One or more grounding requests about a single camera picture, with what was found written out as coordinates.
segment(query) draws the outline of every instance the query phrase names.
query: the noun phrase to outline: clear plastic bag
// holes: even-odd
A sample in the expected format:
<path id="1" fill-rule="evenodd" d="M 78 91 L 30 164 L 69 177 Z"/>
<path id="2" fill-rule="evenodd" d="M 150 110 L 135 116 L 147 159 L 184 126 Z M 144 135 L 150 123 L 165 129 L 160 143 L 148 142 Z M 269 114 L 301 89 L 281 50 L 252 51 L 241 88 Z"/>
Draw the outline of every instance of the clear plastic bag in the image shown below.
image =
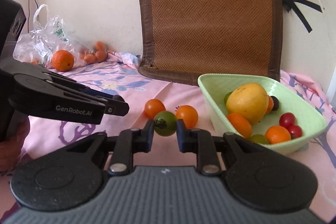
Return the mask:
<path id="1" fill-rule="evenodd" d="M 42 27 L 37 16 L 44 7 L 47 9 L 47 24 Z M 33 27 L 34 29 L 28 34 L 19 37 L 13 53 L 14 59 L 51 69 L 53 54 L 58 50 L 66 50 L 73 54 L 75 59 L 73 67 L 77 67 L 86 64 L 80 59 L 81 53 L 94 52 L 92 46 L 81 41 L 67 28 L 60 16 L 51 15 L 46 4 L 42 4 L 36 10 Z"/>

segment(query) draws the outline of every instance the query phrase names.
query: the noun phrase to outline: pink bedsheet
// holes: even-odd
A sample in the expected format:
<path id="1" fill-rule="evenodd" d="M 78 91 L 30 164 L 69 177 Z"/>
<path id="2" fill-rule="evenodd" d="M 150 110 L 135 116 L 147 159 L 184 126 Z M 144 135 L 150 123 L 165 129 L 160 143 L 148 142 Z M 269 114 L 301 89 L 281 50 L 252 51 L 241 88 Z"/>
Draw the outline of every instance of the pink bedsheet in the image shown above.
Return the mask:
<path id="1" fill-rule="evenodd" d="M 147 120 L 142 113 L 143 107 L 146 101 L 152 98 L 160 99 L 171 112 L 180 105 L 192 105 L 199 113 L 197 127 L 206 129 L 212 134 L 215 133 L 205 110 L 202 93 L 196 86 L 149 79 L 139 75 L 134 68 L 116 62 L 89 65 L 63 74 L 93 89 L 109 94 L 120 94 L 129 103 L 130 111 L 125 117 L 105 115 L 100 125 L 30 117 L 31 132 L 22 151 L 23 162 L 45 155 L 94 132 L 105 131 L 108 136 L 115 136 L 126 128 L 142 128 Z M 306 164 L 317 175 L 319 189 L 310 208 L 325 221 L 330 221 L 336 214 L 336 157 L 334 154 L 336 115 L 326 102 L 320 86 L 310 78 L 282 71 L 281 83 L 308 101 L 328 122 L 324 133 L 290 157 Z M 148 154 L 139 153 L 134 157 L 135 165 L 194 165 L 195 162 L 195 155 L 179 152 L 176 135 L 170 137 L 155 135 L 152 151 Z M 8 184 L 12 172 L 13 170 L 0 173 L 0 219 L 2 221 L 17 210 Z"/>

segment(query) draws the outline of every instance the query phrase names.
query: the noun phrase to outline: light green plastic bowl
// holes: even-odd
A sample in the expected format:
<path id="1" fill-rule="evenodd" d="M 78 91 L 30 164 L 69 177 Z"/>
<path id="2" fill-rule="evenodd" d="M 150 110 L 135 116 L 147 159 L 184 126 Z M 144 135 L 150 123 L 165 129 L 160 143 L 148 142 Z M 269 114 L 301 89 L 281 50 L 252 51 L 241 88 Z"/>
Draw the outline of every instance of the light green plastic bowl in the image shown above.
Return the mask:
<path id="1" fill-rule="evenodd" d="M 198 85 L 205 98 L 205 105 L 212 121 L 213 127 L 219 136 L 225 132 L 234 132 L 239 135 L 226 118 L 227 110 L 224 97 L 236 88 L 246 83 L 260 84 L 270 96 L 275 96 L 280 102 L 277 111 L 265 115 L 262 121 L 252 126 L 253 134 L 264 135 L 271 126 L 279 125 L 279 118 L 286 112 L 292 112 L 296 117 L 296 124 L 302 128 L 303 136 L 284 143 L 264 145 L 283 155 L 288 155 L 303 145 L 311 138 L 322 133 L 327 126 L 323 116 L 310 104 L 303 100 L 284 85 L 271 78 L 253 75 L 206 74 L 198 78 Z"/>

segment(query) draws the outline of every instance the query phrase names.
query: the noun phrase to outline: orange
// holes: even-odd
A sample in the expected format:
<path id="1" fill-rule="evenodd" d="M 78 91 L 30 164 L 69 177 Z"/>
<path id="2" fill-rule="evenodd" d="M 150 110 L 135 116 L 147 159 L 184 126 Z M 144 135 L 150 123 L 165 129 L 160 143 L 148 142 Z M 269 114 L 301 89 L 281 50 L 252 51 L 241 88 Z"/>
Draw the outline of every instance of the orange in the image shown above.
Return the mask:
<path id="1" fill-rule="evenodd" d="M 265 133 L 270 144 L 283 143 L 291 140 L 289 131 L 281 126 L 272 126 Z"/>
<path id="2" fill-rule="evenodd" d="M 60 50 L 54 53 L 52 57 L 52 66 L 58 71 L 68 71 L 74 66 L 74 56 L 71 52 Z"/>
<path id="3" fill-rule="evenodd" d="M 235 128 L 235 130 L 238 131 L 240 135 L 242 135 L 245 138 L 251 137 L 252 126 L 246 118 L 244 118 L 239 113 L 230 113 L 227 116 L 227 119 L 232 124 L 232 126 Z"/>
<path id="4" fill-rule="evenodd" d="M 273 107 L 274 107 L 273 99 L 271 96 L 268 96 L 268 107 L 267 107 L 266 114 L 269 114 L 272 111 Z"/>
<path id="5" fill-rule="evenodd" d="M 156 114 L 165 111 L 166 107 L 158 99 L 151 99 L 145 104 L 145 115 L 147 118 L 154 120 Z"/>
<path id="6" fill-rule="evenodd" d="M 94 48 L 96 49 L 96 51 L 105 51 L 106 52 L 106 45 L 101 41 L 97 41 Z"/>
<path id="7" fill-rule="evenodd" d="M 107 52 L 106 51 L 96 51 L 94 54 L 98 62 L 103 62 L 107 59 Z"/>
<path id="8" fill-rule="evenodd" d="M 192 106 L 180 106 L 176 111 L 176 118 L 182 119 L 187 129 L 194 128 L 198 122 L 198 113 Z"/>
<path id="9" fill-rule="evenodd" d="M 94 54 L 87 54 L 84 56 L 84 62 L 87 64 L 93 64 L 96 62 L 96 57 Z"/>

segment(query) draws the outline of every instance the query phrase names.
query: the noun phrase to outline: dark cherry tomato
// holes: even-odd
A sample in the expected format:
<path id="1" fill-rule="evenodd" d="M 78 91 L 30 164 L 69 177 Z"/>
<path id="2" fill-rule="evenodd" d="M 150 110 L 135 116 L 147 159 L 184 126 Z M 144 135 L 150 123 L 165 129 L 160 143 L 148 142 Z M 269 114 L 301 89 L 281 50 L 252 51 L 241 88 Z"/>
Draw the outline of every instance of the dark cherry tomato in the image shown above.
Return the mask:
<path id="1" fill-rule="evenodd" d="M 287 128 L 289 131 L 292 139 L 300 138 L 302 136 L 302 129 L 299 126 L 296 126 L 295 124 L 292 124 Z"/>
<path id="2" fill-rule="evenodd" d="M 287 112 L 285 114 L 282 114 L 279 120 L 279 125 L 288 128 L 292 124 L 295 124 L 295 116 L 293 113 Z"/>
<path id="3" fill-rule="evenodd" d="M 271 98 L 273 99 L 273 108 L 272 108 L 272 111 L 277 111 L 279 109 L 279 100 L 275 96 L 271 96 Z"/>

